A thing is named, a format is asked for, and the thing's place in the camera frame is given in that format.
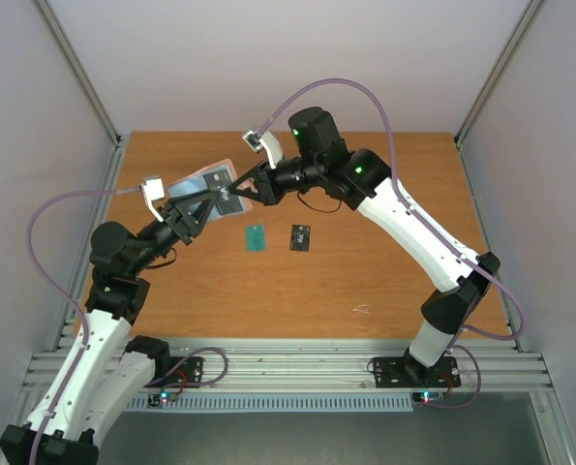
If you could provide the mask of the pink leather card holder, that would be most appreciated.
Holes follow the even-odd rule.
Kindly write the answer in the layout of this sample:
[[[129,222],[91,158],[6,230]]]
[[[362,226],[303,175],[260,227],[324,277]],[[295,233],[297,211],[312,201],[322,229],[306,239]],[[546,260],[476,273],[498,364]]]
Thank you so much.
[[[167,186],[172,198],[189,196],[204,191],[216,194],[216,203],[208,220],[215,221],[227,217],[243,215],[253,209],[253,204],[246,198],[229,192],[229,185],[238,177],[231,159],[203,167]]]

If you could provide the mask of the black VIP card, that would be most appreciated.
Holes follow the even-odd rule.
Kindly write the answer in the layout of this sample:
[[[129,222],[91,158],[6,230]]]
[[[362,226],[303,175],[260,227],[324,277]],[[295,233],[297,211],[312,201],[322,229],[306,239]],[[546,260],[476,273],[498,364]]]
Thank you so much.
[[[232,182],[231,172],[227,168],[217,168],[206,173],[203,179],[207,187],[218,193],[216,208],[221,216],[240,214],[245,212],[242,201],[239,197],[229,191]]]
[[[308,252],[311,243],[311,227],[308,225],[292,225],[290,230],[289,250]]]

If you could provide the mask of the teal VIP card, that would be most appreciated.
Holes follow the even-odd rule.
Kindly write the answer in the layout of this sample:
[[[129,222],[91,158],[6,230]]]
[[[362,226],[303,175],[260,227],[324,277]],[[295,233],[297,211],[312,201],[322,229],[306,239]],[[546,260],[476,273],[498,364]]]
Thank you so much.
[[[262,252],[266,250],[264,225],[248,225],[245,229],[246,249],[248,252]]]

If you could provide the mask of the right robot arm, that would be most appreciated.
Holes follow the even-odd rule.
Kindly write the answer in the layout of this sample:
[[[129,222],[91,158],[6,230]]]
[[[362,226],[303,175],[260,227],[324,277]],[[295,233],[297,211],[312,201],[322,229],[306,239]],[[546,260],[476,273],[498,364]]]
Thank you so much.
[[[491,252],[478,255],[457,241],[393,180],[393,170],[369,149],[351,150],[329,111],[311,107],[288,121],[298,156],[286,159],[270,133],[242,139],[267,159],[229,187],[233,195],[266,206],[290,192],[320,187],[388,233],[422,267],[435,289],[421,306],[423,323],[400,363],[413,386],[436,377],[439,360],[490,288],[500,268]]]

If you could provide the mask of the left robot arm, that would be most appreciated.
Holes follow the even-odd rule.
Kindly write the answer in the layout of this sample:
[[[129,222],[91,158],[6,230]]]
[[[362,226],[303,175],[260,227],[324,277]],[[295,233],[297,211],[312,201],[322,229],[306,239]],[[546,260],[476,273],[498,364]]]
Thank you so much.
[[[95,464],[107,432],[143,388],[175,370],[166,341],[137,336],[114,371],[111,356],[128,335],[150,284],[140,274],[178,242],[197,237],[218,201],[215,191],[169,199],[139,233],[106,222],[91,237],[92,285],[80,328],[43,399],[21,426],[9,425],[0,449],[9,464]]]

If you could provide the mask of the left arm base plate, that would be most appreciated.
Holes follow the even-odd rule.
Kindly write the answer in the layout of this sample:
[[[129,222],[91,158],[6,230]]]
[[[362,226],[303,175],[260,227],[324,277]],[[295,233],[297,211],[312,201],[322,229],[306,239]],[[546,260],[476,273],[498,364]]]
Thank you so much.
[[[192,356],[162,380],[151,382],[148,388],[197,388],[202,381],[204,359]]]

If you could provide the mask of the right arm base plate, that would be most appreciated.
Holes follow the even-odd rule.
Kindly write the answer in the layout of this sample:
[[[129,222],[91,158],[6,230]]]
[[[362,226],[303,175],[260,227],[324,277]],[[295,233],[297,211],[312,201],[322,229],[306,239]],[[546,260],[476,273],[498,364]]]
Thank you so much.
[[[462,385],[455,357],[442,356],[430,368],[408,362],[403,356],[376,356],[367,371],[374,376],[377,388],[459,388]]]

